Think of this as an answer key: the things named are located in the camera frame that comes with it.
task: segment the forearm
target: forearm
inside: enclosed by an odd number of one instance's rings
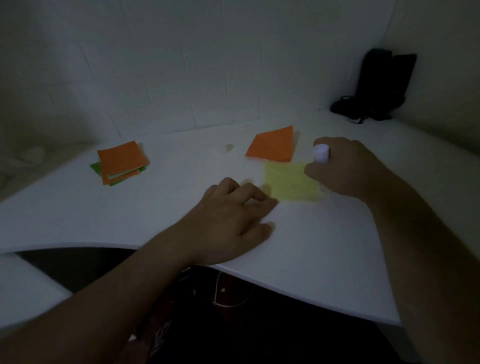
[[[188,265],[168,232],[0,343],[1,363],[109,363]]]
[[[402,323],[432,363],[480,359],[480,263],[405,182],[367,201]]]

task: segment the white glue stick cap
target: white glue stick cap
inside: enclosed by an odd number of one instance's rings
[[[330,148],[327,144],[317,144],[313,147],[313,160],[317,163],[328,163]]]

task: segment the green sticky note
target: green sticky note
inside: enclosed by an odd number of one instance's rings
[[[100,169],[100,162],[97,162],[97,163],[94,163],[94,164],[91,164],[90,167],[95,171],[96,174],[98,174],[99,176],[101,176],[101,169]],[[146,167],[141,167],[138,169],[138,171],[141,173],[143,172],[144,170],[146,169]],[[125,179],[123,180],[120,180],[120,181],[116,181],[116,182],[113,182],[113,183],[109,183],[108,185],[109,186],[115,186],[117,183],[120,183],[120,182],[123,182]]]
[[[265,162],[262,190],[280,201],[320,201],[320,184],[303,173],[306,163]]]

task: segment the orange paper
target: orange paper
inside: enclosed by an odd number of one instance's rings
[[[131,172],[128,172],[128,173],[125,173],[119,177],[116,177],[116,178],[108,178],[104,173],[101,172],[100,170],[100,173],[102,175],[102,183],[103,185],[105,186],[106,184],[111,184],[111,183],[115,183],[115,182],[118,182],[118,181],[122,181],[122,180],[125,180],[131,176],[136,176],[137,174],[140,174],[140,172],[138,170],[133,170]]]
[[[134,170],[148,164],[147,159],[134,141],[114,148],[98,150],[97,153],[100,159],[102,178],[105,177],[110,183],[112,183],[115,178],[109,177],[120,173],[134,172]]]
[[[293,156],[293,126],[257,134],[245,155],[290,162]]]

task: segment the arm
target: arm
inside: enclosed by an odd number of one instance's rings
[[[244,206],[250,198],[260,203]],[[82,291],[0,342],[0,363],[109,363],[186,267],[231,260],[266,240],[252,225],[277,204],[232,179],[211,186],[178,223]]]
[[[328,164],[305,173],[373,214],[395,303],[427,363],[480,362],[480,262],[420,195],[360,142],[320,138]]]

